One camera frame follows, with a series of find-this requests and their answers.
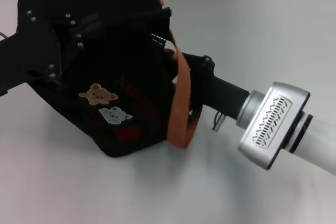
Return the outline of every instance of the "white bear patch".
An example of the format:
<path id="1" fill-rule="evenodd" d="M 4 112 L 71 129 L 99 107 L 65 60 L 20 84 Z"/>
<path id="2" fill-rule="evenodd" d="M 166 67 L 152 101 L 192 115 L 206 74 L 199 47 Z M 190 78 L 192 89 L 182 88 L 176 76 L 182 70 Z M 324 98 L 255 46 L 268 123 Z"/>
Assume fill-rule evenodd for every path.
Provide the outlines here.
<path id="1" fill-rule="evenodd" d="M 121 124 L 126 119 L 131 119 L 133 116 L 127 115 L 119 107 L 112 107 L 110 109 L 102 108 L 98 110 L 105 120 L 110 124 Z"/>

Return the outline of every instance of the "brown strap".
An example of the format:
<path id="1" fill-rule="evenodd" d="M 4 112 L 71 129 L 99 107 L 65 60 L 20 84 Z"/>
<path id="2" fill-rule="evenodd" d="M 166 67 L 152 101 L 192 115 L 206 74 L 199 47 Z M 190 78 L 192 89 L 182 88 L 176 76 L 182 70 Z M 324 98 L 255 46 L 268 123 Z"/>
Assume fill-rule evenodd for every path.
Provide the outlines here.
<path id="1" fill-rule="evenodd" d="M 186 149 L 193 139 L 202 108 L 193 111 L 192 120 L 188 124 L 191 95 L 189 66 L 182 52 L 176 45 L 172 31 L 170 31 L 170 33 L 172 43 L 176 49 L 174 56 L 176 57 L 178 65 L 178 78 L 168 123 L 167 141 L 178 148 Z"/>

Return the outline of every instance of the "ventilation grille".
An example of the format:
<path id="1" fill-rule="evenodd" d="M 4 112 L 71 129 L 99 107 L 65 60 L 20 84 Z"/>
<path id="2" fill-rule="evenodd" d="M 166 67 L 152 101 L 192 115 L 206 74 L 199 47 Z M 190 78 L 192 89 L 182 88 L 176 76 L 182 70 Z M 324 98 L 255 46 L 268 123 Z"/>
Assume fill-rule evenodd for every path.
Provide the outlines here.
<path id="1" fill-rule="evenodd" d="M 292 103 L 284 97 L 266 102 L 255 123 L 252 141 L 261 148 L 268 148 L 286 117 Z"/>

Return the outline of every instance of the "tabletop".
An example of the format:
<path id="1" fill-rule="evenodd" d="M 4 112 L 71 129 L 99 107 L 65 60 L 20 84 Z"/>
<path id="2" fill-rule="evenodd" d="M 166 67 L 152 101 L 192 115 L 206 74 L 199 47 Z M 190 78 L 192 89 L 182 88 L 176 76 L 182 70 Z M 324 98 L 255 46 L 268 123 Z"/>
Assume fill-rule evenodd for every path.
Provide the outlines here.
<path id="1" fill-rule="evenodd" d="M 336 123 L 336 0 L 164 0 L 184 52 L 215 74 L 266 93 L 273 81 L 311 92 L 305 111 Z M 17 0 L 0 0 L 0 31 Z M 186 151 L 160 143 L 109 158 L 28 85 L 0 98 L 0 223 L 335 223 L 336 177 L 281 151 L 265 171 L 237 150 L 244 131 L 211 130 L 205 108 Z"/>

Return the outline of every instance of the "white cylinder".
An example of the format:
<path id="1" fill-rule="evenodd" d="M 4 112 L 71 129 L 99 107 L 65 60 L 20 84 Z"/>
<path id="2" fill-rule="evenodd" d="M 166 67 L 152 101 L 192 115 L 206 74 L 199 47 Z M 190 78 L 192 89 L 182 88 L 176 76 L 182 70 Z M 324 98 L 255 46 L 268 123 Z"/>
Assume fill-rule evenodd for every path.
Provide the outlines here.
<path id="1" fill-rule="evenodd" d="M 336 175 L 336 126 L 313 118 L 294 154 Z"/>

